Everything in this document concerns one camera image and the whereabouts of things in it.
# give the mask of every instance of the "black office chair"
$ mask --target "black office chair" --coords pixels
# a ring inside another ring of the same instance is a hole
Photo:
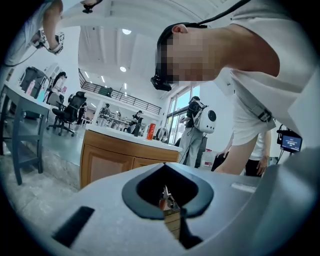
[[[72,97],[69,105],[66,107],[64,111],[58,109],[52,109],[52,112],[58,117],[54,120],[54,124],[49,125],[46,129],[49,130],[50,127],[53,129],[60,128],[59,136],[62,134],[62,130],[66,130],[67,133],[71,132],[71,136],[75,136],[75,132],[70,129],[70,124],[75,122],[78,117],[78,109],[82,106],[82,104],[87,100],[85,97],[85,93],[82,91],[78,91],[75,96]]]

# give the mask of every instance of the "balcony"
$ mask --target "balcony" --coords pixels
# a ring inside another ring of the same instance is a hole
[[[161,107],[159,106],[153,105],[149,102],[138,99],[136,97],[126,95],[123,92],[113,90],[95,83],[87,82],[80,71],[79,71],[79,79],[80,79],[81,88],[83,90],[110,97],[112,99],[118,100],[123,103],[127,103],[129,105],[138,107],[141,110],[146,110],[157,115],[159,115],[160,113]]]

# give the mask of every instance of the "ear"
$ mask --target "ear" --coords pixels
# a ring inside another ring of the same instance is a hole
[[[186,34],[186,33],[189,33],[187,27],[183,24],[179,24],[179,25],[175,25],[173,28],[172,28],[172,33],[173,34],[177,34],[177,33],[182,33],[182,34]]]

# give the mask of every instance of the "tiled floor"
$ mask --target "tiled floor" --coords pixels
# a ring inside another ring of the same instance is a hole
[[[34,120],[24,119],[29,129],[38,125]],[[43,173],[30,166],[21,170],[22,185],[18,185],[10,152],[5,148],[0,156],[0,177],[7,197],[19,216],[46,230],[50,214],[68,202],[79,190],[79,165],[84,126],[74,126],[76,136],[67,131],[44,130],[42,161]]]

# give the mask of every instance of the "black shorts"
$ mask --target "black shorts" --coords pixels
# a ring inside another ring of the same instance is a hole
[[[254,161],[249,159],[245,165],[245,175],[261,177],[261,175],[257,174],[257,172],[259,171],[259,169],[257,169],[258,164],[259,164],[259,161]]]

